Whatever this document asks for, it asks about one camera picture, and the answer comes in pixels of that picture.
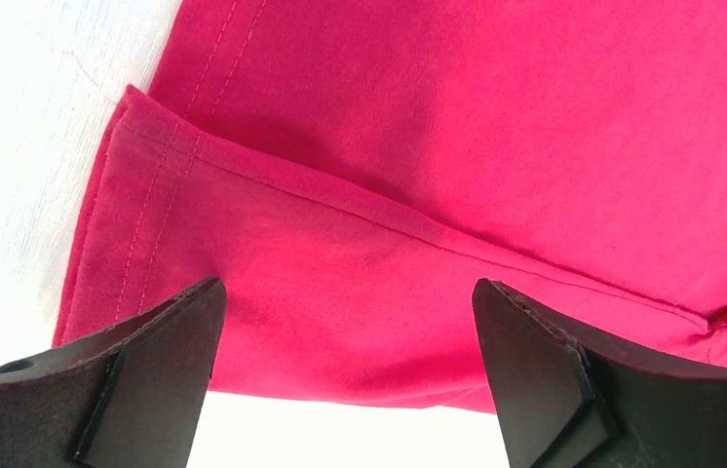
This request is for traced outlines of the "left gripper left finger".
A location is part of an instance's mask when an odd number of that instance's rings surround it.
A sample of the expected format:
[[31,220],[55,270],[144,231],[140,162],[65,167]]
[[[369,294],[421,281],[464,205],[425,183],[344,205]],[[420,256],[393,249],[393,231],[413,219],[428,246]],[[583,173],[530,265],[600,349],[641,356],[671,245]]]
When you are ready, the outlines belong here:
[[183,467],[224,325],[207,278],[102,331],[0,366],[0,467]]

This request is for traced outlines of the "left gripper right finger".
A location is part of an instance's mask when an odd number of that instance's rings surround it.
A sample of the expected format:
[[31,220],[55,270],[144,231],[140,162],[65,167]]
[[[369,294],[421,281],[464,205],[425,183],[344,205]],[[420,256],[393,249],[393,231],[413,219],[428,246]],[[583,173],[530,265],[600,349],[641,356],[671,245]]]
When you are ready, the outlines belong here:
[[513,467],[727,467],[727,368],[659,352],[502,283],[473,292]]

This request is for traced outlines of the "pink t shirt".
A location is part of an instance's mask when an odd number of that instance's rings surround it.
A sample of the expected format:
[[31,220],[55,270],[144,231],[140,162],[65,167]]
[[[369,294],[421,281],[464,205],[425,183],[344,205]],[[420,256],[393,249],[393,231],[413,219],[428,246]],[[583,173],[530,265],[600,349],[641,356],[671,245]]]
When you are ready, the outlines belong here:
[[491,412],[482,278],[727,367],[727,1],[183,2],[54,342],[209,276],[216,391]]

